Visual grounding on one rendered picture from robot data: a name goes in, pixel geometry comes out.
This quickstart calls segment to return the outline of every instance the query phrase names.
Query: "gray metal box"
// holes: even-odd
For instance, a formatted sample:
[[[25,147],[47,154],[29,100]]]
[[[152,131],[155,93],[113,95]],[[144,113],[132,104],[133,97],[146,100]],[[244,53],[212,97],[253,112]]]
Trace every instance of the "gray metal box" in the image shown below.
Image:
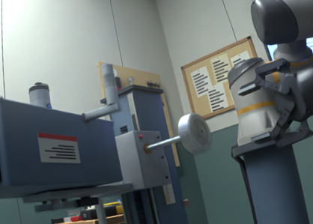
[[[0,198],[122,180],[112,122],[10,100],[0,100],[0,169]]]
[[[116,137],[124,183],[133,184],[134,190],[171,183],[164,149],[145,152],[146,145],[161,141],[159,132],[132,131]]]

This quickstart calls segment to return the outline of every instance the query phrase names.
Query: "machine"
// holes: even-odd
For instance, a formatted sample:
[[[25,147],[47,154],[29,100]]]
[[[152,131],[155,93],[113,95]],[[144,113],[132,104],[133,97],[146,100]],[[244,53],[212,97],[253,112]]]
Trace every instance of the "machine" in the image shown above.
[[[228,74],[239,117],[240,163],[255,223],[309,223],[294,156],[294,143],[312,136],[313,0],[253,0],[252,20],[260,40],[278,44],[275,61],[240,62]],[[300,122],[296,132],[289,126]]]
[[[149,122],[160,127],[143,127],[140,122],[132,130],[129,126],[116,132],[114,126],[126,122],[127,117],[117,114],[116,124],[98,118],[128,111],[122,97],[120,102],[112,65],[101,68],[106,106],[82,116],[52,109],[49,86],[41,82],[29,89],[30,105],[0,99],[0,199],[22,197],[25,203],[40,202],[35,206],[37,212],[95,205],[99,224],[105,224],[101,197],[137,196],[133,205],[137,208],[144,202],[142,197],[138,202],[138,193],[150,190],[154,201],[147,206],[153,211],[152,221],[148,220],[151,212],[132,214],[133,207],[127,207],[131,200],[123,199],[127,224],[163,224],[171,218],[161,217],[165,199],[159,194],[162,186],[171,185],[177,201],[168,207],[173,214],[180,214],[180,223],[186,223],[171,148],[163,147],[182,141],[190,153],[206,151],[211,140],[207,124],[197,114],[185,115],[179,122],[180,135],[168,139],[158,93],[148,94],[153,104],[150,109],[154,110],[149,115],[158,117]]]

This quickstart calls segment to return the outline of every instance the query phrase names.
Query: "white wheel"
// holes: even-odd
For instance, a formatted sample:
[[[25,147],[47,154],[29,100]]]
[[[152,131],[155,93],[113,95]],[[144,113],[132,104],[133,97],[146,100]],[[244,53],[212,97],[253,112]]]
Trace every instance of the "white wheel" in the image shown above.
[[[181,142],[191,154],[207,151],[211,145],[211,133],[205,120],[198,114],[183,116],[178,123]]]

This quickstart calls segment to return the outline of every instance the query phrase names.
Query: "bulletin board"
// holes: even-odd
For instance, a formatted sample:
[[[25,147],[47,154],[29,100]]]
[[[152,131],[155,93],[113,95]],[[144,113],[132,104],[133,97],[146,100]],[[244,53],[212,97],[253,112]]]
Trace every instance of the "bulletin board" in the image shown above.
[[[100,74],[103,98],[106,98],[106,92],[104,91],[103,78],[102,78],[102,72],[101,72],[101,65],[103,65],[103,64],[105,64],[105,62],[98,61],[98,70],[99,70],[99,74]],[[134,78],[134,83],[133,83],[134,85],[140,85],[140,86],[148,87],[148,82],[153,82],[153,83],[158,84],[159,88],[162,89],[161,77],[158,74],[149,73],[149,72],[142,71],[142,70],[135,70],[135,69],[127,68],[127,67],[121,67],[121,66],[117,66],[114,64],[113,64],[113,68],[117,72],[118,77],[121,79],[122,88],[120,90],[130,86],[130,84],[128,83],[128,80],[127,80],[128,77],[130,77],[130,76],[132,76]],[[166,124],[168,127],[168,134],[169,134],[170,138],[173,138],[174,137],[173,129],[171,128],[171,120],[169,117],[168,106],[167,106],[167,103],[165,100],[165,94],[164,93],[161,94],[161,98],[162,98],[162,102],[163,102],[163,109],[164,109]],[[171,145],[171,147],[173,149],[176,167],[178,167],[178,166],[180,166],[180,161],[179,161],[178,154],[177,154],[176,144],[173,143]]]
[[[251,37],[244,38],[181,68],[192,112],[204,119],[234,109],[228,71],[257,54]]]

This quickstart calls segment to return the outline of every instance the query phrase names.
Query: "blue machine housing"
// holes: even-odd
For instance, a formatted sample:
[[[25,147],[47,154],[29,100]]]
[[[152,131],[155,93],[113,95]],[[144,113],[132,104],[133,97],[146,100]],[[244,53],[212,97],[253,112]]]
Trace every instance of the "blue machine housing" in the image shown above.
[[[37,133],[77,138],[81,163],[42,163]],[[10,100],[0,102],[0,198],[121,181],[112,122]]]
[[[137,127],[141,131],[159,131],[162,140],[169,139],[167,123],[164,115],[161,94],[162,89],[142,87],[131,85],[119,92],[121,111],[111,115],[114,121],[115,135],[121,135],[122,131],[127,126],[128,131],[133,131]],[[134,122],[134,117],[130,112],[130,104],[127,98],[128,94],[133,94],[133,100],[136,107],[138,117],[138,126]],[[187,224],[185,206],[183,203],[183,195],[181,193],[179,177],[174,161],[173,150],[171,146],[164,147],[164,152],[168,161],[168,169],[171,174],[171,182],[174,189],[176,203],[167,205],[162,187],[153,188],[156,209],[159,217],[159,222],[162,224],[180,223]],[[146,196],[146,192],[142,191],[142,197]],[[146,219],[149,219],[149,212],[145,211]]]

